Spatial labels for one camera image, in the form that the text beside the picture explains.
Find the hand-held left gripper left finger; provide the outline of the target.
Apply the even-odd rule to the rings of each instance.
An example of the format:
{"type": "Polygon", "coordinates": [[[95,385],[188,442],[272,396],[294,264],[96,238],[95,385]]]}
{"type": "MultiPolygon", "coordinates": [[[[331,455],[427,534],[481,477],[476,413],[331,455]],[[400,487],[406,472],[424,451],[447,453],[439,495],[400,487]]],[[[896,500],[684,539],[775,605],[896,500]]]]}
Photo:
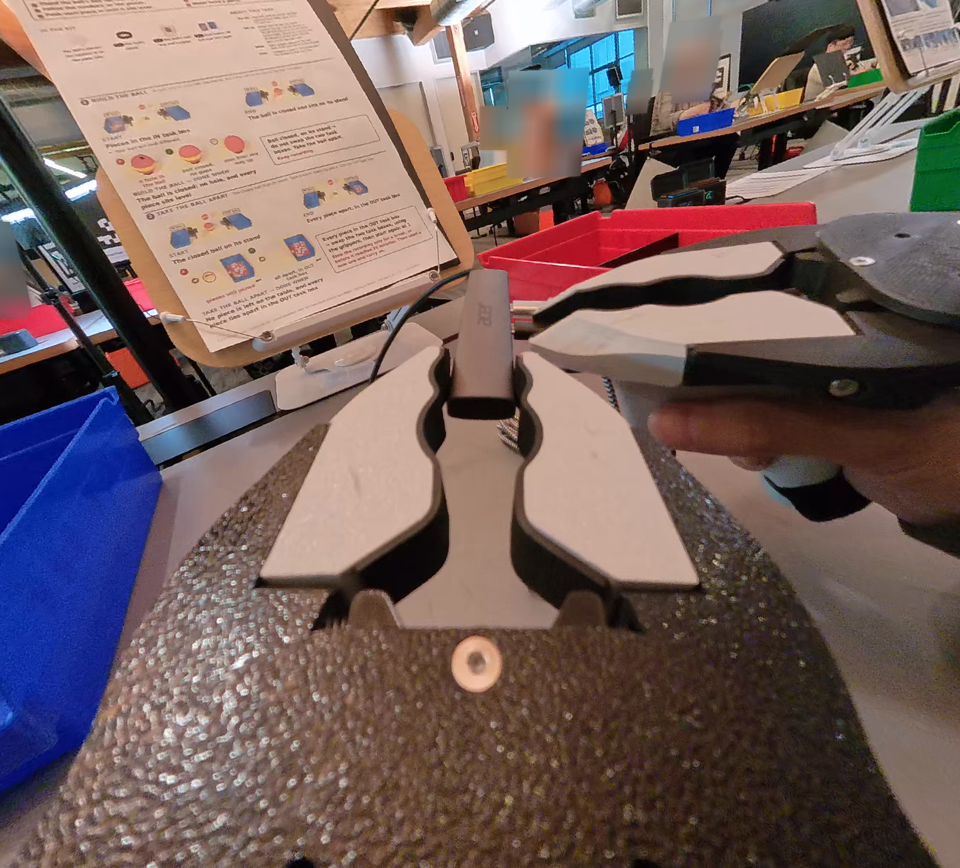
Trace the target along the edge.
{"type": "Polygon", "coordinates": [[[450,353],[430,346],[378,378],[330,421],[258,575],[349,603],[400,602],[447,561],[450,516],[437,454],[446,440],[450,353]]]}

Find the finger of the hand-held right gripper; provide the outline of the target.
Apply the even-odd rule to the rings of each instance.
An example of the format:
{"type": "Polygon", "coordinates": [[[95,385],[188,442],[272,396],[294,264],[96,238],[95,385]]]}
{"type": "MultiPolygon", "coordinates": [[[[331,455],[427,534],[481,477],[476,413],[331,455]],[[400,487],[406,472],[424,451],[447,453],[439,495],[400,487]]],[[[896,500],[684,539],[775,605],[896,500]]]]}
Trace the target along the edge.
{"type": "Polygon", "coordinates": [[[578,310],[534,335],[531,351],[554,365],[623,382],[676,388],[689,348],[855,334],[837,311],[784,291],[739,293],[693,306],[578,310]]]}
{"type": "Polygon", "coordinates": [[[548,327],[579,310],[688,307],[786,286],[786,253],[771,241],[678,250],[631,262],[577,283],[536,309],[548,327]]]}

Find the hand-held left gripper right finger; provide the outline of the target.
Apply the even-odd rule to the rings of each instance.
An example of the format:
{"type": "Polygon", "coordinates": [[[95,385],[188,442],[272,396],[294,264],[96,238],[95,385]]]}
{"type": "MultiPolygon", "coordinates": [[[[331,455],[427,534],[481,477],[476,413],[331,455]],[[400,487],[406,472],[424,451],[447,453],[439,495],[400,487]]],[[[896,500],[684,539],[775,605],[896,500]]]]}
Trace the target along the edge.
{"type": "Polygon", "coordinates": [[[618,616],[632,593],[697,591],[688,554],[625,418],[528,351],[515,361],[517,447],[510,562],[556,609],[589,593],[618,616]]]}

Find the blue plastic bin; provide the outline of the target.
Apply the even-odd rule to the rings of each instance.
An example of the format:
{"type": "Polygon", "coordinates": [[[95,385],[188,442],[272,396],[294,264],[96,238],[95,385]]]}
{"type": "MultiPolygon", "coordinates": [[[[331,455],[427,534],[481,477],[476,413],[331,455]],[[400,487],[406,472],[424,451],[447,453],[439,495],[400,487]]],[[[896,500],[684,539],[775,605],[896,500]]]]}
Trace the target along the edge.
{"type": "Polygon", "coordinates": [[[1,791],[86,738],[162,477],[113,388],[1,430],[1,791]]]}
{"type": "Polygon", "coordinates": [[[696,116],[679,118],[677,135],[689,138],[694,135],[712,134],[730,128],[737,120],[737,109],[731,107],[702,113],[696,116]]]}

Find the person's right hand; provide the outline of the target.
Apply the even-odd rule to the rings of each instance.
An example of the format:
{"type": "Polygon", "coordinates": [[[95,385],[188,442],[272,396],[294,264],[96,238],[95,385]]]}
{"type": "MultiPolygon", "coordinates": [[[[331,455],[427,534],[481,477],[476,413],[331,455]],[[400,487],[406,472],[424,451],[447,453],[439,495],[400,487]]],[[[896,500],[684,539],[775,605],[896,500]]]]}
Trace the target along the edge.
{"type": "Polygon", "coordinates": [[[672,403],[647,427],[671,450],[726,456],[755,470],[781,456],[820,459],[907,526],[958,525],[956,392],[893,411],[762,398],[672,403]]]}

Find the black bin divider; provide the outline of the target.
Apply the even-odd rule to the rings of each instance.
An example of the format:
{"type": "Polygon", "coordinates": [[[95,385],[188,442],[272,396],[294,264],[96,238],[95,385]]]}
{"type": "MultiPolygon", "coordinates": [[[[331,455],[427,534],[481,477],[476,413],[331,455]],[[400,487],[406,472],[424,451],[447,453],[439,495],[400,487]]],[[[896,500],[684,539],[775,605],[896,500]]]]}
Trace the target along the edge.
{"type": "Polygon", "coordinates": [[[659,254],[669,254],[675,250],[676,249],[674,247],[663,248],[663,247],[656,247],[656,246],[645,246],[633,251],[626,252],[615,258],[606,260],[605,262],[601,262],[598,265],[598,267],[602,267],[606,270],[611,270],[625,264],[630,264],[633,262],[639,262],[649,258],[653,258],[659,254]]]}

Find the black charger device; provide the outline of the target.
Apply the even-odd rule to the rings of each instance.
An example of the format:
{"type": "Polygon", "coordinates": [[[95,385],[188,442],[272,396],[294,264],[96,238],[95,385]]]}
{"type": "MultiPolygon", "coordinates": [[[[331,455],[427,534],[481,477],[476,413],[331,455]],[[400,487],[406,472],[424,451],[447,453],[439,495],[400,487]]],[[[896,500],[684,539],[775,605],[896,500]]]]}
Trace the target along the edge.
{"type": "Polygon", "coordinates": [[[714,158],[684,164],[658,174],[650,182],[651,195],[660,209],[722,206],[726,180],[717,177],[714,158]]]}

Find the grey card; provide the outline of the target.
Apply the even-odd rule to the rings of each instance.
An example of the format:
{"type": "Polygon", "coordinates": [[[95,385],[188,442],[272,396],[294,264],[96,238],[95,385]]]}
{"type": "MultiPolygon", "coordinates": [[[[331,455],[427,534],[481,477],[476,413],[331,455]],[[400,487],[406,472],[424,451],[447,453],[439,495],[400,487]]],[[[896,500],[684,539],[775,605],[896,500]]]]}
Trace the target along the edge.
{"type": "Polygon", "coordinates": [[[648,156],[631,189],[625,204],[625,211],[656,209],[658,204],[654,199],[652,181],[665,173],[672,173],[676,170],[675,166],[668,166],[659,159],[648,156]]]}

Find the white paper sheets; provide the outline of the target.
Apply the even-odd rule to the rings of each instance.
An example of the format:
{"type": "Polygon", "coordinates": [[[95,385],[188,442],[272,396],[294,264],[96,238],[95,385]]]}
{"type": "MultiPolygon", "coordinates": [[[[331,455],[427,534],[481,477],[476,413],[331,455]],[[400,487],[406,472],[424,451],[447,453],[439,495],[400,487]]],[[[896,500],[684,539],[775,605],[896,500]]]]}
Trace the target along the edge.
{"type": "Polygon", "coordinates": [[[797,168],[774,170],[768,168],[746,175],[726,185],[726,200],[752,201],[774,197],[798,188],[800,185],[819,177],[820,169],[797,168]]]}

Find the green plastic bin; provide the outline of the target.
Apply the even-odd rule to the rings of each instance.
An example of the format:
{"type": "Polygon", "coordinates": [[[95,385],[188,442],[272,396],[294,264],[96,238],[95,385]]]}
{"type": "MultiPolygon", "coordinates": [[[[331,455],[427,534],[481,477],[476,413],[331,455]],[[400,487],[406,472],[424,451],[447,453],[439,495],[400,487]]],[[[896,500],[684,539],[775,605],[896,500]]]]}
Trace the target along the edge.
{"type": "Polygon", "coordinates": [[[959,109],[932,118],[920,131],[911,213],[959,211],[959,109]]]}

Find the black flat table panel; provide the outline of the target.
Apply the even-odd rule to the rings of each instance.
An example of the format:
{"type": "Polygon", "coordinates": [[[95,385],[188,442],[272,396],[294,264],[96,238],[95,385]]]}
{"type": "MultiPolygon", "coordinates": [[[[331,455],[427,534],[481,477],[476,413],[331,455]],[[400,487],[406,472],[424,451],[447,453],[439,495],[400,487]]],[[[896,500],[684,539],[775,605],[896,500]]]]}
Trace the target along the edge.
{"type": "Polygon", "coordinates": [[[139,429],[140,443],[155,466],[201,453],[279,414],[269,390],[216,407],[204,405],[198,405],[198,413],[183,409],[139,429]]]}

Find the open cardboard box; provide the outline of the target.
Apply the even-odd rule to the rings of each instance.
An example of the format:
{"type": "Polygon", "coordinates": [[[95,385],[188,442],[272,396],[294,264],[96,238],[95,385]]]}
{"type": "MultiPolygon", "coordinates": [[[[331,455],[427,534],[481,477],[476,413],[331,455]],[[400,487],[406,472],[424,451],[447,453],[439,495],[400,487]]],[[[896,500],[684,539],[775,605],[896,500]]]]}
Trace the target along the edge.
{"type": "Polygon", "coordinates": [[[774,59],[750,88],[750,96],[774,93],[804,58],[804,51],[795,51],[774,59]]]}

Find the large black screen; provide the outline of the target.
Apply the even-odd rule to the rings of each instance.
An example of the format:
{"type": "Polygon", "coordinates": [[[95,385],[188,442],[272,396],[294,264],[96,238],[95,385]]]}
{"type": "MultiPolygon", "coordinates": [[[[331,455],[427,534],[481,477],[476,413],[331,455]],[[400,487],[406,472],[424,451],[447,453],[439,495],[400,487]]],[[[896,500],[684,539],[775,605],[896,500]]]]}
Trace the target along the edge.
{"type": "Polygon", "coordinates": [[[746,10],[741,20],[739,83],[755,83],[774,59],[790,53],[804,39],[807,46],[796,71],[812,66],[813,57],[826,49],[826,35],[834,27],[853,29],[855,46],[863,54],[872,49],[857,0],[767,0],[746,10]]]}

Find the wooden document stand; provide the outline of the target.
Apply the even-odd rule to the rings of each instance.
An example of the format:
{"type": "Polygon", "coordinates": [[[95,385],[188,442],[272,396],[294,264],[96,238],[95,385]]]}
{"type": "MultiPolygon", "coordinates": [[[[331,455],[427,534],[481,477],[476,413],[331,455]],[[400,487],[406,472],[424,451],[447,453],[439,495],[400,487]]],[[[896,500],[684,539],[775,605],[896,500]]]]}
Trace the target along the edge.
{"type": "Polygon", "coordinates": [[[958,75],[958,24],[950,0],[856,0],[888,94],[830,154],[807,167],[866,164],[916,147],[890,125],[936,83],[958,75]]]}

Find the printed marker board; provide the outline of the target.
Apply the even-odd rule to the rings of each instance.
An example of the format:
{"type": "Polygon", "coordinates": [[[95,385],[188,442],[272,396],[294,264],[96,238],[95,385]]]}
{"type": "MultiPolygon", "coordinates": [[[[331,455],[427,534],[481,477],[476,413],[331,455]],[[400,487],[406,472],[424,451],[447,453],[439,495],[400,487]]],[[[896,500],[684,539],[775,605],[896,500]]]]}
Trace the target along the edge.
{"type": "Polygon", "coordinates": [[[130,262],[127,251],[108,218],[98,217],[92,231],[111,264],[122,265],[130,262]]]}

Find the black metal pole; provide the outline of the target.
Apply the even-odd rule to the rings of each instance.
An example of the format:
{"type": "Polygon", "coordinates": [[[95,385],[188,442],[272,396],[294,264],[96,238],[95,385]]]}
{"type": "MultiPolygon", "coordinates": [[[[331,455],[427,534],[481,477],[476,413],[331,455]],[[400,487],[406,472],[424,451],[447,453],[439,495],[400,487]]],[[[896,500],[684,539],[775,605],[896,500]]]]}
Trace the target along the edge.
{"type": "Polygon", "coordinates": [[[1,102],[1,159],[20,196],[71,262],[167,409],[177,411],[207,399],[210,394],[202,383],[181,369],[170,339],[140,310],[5,101],[1,102]]]}

